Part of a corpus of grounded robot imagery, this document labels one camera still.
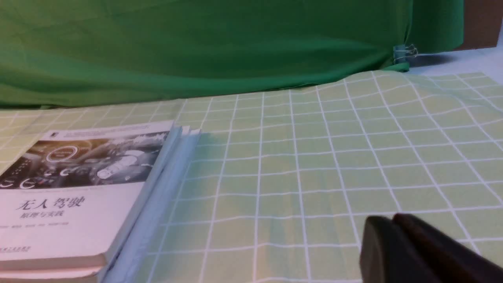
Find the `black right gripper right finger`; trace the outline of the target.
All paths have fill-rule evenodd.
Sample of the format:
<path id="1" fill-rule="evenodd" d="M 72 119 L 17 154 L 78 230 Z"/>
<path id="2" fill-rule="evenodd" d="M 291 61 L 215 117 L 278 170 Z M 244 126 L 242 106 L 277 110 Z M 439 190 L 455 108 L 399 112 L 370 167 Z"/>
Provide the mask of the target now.
<path id="1" fill-rule="evenodd" d="M 412 214 L 395 214 L 399 226 L 443 283 L 501 283 L 503 270 Z"/>

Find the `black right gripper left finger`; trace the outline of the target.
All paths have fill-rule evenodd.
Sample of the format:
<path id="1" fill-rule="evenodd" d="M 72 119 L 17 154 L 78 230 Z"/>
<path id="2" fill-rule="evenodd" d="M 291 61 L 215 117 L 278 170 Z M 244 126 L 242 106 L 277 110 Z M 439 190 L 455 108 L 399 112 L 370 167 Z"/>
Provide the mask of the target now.
<path id="1" fill-rule="evenodd" d="M 363 283 L 439 283 L 405 233 L 386 217 L 369 216 L 363 228 Z"/>

